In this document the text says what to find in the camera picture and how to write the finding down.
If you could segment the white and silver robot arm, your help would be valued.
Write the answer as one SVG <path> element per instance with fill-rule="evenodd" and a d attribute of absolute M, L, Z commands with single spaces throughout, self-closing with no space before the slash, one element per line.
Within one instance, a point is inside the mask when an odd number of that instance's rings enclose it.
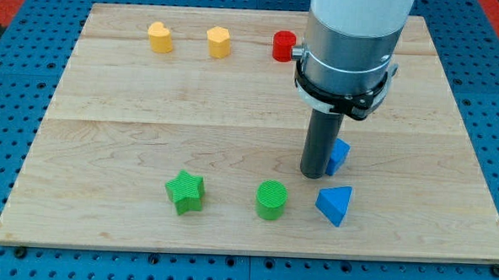
<path fill-rule="evenodd" d="M 302 100 L 322 114 L 364 120 L 397 71 L 394 49 L 415 0 L 310 0 L 307 28 L 292 50 Z"/>

